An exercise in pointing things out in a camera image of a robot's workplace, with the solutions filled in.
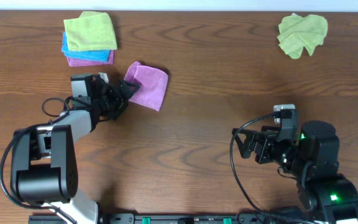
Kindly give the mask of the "purple microfiber cloth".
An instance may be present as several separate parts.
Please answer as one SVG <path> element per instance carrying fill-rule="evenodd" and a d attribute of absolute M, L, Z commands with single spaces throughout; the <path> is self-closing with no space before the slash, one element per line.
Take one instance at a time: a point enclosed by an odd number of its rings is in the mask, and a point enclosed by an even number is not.
<path fill-rule="evenodd" d="M 168 84 L 168 75 L 157 68 L 134 62 L 127 70 L 125 81 L 139 85 L 130 102 L 160 111 Z"/>

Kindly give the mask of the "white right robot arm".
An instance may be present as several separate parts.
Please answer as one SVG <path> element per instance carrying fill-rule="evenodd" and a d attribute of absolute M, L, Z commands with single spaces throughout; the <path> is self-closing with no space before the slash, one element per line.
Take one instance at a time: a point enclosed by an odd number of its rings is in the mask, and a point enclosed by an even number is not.
<path fill-rule="evenodd" d="M 282 119 L 279 126 L 260 131 L 242 126 L 232 130 L 231 144 L 238 146 L 242 158 L 255 153 L 258 164 L 274 162 L 295 180 L 310 221 L 358 223 L 358 192 L 338 172 L 339 138 L 331 124 L 309 121 L 300 126 Z"/>

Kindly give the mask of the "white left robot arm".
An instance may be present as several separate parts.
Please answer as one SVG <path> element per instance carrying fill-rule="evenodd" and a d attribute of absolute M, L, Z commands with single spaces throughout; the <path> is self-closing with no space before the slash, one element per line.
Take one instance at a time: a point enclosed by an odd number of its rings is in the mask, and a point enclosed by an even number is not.
<path fill-rule="evenodd" d="M 110 85 L 93 75 L 73 80 L 71 88 L 60 115 L 15 131 L 6 149 L 12 154 L 10 186 L 0 184 L 20 207 L 51 210 L 65 223 L 107 223 L 98 203 L 78 188 L 75 142 L 98 123 L 118 119 L 139 86 L 125 80 Z"/>

